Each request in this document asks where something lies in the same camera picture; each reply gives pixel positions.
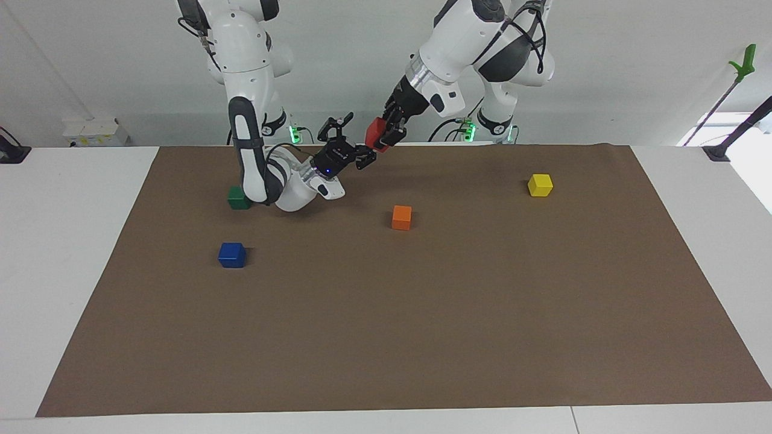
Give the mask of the red cube block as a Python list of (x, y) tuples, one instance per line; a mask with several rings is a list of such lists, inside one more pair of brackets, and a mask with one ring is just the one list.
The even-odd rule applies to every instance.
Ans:
[(386, 152), (388, 145), (382, 143), (382, 138), (387, 131), (387, 122), (380, 116), (367, 127), (365, 134), (365, 146), (377, 152)]

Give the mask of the blue cube block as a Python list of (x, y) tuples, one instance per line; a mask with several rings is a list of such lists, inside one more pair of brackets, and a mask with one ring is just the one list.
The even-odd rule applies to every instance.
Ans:
[(223, 268), (241, 269), (245, 266), (247, 250), (239, 242), (224, 242), (218, 252), (218, 261)]

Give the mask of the brown paper mat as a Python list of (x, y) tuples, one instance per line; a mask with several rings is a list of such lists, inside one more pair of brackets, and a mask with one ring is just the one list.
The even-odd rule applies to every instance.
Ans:
[(628, 146), (406, 146), (295, 213), (238, 173), (157, 152), (38, 417), (772, 401)]

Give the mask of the white power strip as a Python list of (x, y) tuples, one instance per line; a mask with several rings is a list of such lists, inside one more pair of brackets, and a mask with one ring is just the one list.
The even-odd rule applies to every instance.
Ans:
[(62, 138), (67, 146), (126, 146), (130, 141), (116, 118), (66, 121)]

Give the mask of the black clamp stand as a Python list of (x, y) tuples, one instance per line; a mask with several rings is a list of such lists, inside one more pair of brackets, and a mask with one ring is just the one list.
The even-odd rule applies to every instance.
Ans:
[(719, 145), (702, 146), (702, 149), (713, 162), (730, 162), (726, 156), (728, 149), (753, 127), (764, 134), (772, 134), (772, 95), (756, 107)]

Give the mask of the black table clamp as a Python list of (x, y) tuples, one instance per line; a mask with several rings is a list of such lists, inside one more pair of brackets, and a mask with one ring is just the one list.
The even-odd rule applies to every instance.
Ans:
[(23, 145), (5, 127), (0, 126), (0, 164), (20, 164), (30, 152), (30, 146)]

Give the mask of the green tipped thin pole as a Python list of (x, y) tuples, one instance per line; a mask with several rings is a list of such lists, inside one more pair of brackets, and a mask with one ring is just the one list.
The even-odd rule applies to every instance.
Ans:
[(689, 137), (685, 140), (682, 146), (688, 146), (693, 138), (700, 132), (701, 129), (707, 124), (709, 118), (721, 107), (725, 100), (733, 93), (733, 91), (742, 83), (745, 77), (750, 76), (755, 72), (755, 53), (756, 44), (752, 43), (745, 47), (744, 55), (742, 56), (742, 62), (728, 61), (728, 64), (735, 69), (735, 78), (729, 88), (723, 93), (717, 102), (712, 106), (708, 113), (701, 118), (700, 123), (692, 130)]

